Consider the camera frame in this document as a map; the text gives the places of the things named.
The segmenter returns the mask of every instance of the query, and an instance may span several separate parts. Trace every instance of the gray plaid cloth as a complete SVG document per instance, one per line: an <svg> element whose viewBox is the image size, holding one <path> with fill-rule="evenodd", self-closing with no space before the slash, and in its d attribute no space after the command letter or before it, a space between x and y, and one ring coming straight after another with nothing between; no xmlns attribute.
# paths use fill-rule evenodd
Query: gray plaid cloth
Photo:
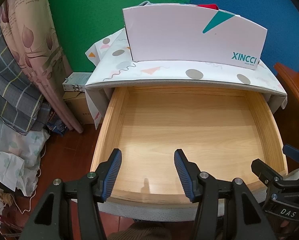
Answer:
<svg viewBox="0 0 299 240"><path fill-rule="evenodd" d="M42 130L50 110L50 104L13 58L0 28L0 118L25 134Z"/></svg>

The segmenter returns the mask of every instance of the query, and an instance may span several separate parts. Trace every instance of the brown cardboard box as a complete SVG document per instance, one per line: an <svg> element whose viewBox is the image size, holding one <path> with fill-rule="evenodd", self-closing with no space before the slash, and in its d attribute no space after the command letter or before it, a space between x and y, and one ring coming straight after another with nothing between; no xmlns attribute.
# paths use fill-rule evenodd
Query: brown cardboard box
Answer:
<svg viewBox="0 0 299 240"><path fill-rule="evenodd" d="M83 92L65 92L63 100L81 124L94 123Z"/></svg>

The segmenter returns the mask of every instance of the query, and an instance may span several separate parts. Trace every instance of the small white box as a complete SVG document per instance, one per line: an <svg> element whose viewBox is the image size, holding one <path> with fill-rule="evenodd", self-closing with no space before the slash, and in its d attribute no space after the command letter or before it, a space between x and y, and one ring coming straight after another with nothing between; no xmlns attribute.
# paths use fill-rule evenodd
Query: small white box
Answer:
<svg viewBox="0 0 299 240"><path fill-rule="evenodd" d="M64 91L81 91L85 92L85 84L92 73L88 72L73 72L63 82Z"/></svg>
<svg viewBox="0 0 299 240"><path fill-rule="evenodd" d="M133 61L189 60L256 69L267 29L239 15L190 4L123 9Z"/></svg>

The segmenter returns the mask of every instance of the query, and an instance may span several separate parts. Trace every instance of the green wall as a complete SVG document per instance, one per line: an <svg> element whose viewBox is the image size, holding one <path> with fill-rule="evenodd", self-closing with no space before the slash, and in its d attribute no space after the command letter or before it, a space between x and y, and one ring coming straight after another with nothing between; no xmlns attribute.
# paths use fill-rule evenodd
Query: green wall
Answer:
<svg viewBox="0 0 299 240"><path fill-rule="evenodd" d="M74 72L95 68L85 51L96 41L123 28L122 8L145 0L49 0L56 33ZM189 0L149 0L188 3Z"/></svg>

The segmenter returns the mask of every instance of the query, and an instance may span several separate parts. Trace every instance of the open drawer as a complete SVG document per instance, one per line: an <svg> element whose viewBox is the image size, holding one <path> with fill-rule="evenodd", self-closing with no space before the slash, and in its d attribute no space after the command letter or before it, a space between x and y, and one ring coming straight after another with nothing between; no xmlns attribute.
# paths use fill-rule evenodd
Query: open drawer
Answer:
<svg viewBox="0 0 299 240"><path fill-rule="evenodd" d="M122 165L111 197L143 203L189 203L174 151L216 179L240 177L251 190L261 182L251 162L261 159L287 173L273 115L258 92L210 87L119 87L108 106L91 171L114 148Z"/></svg>

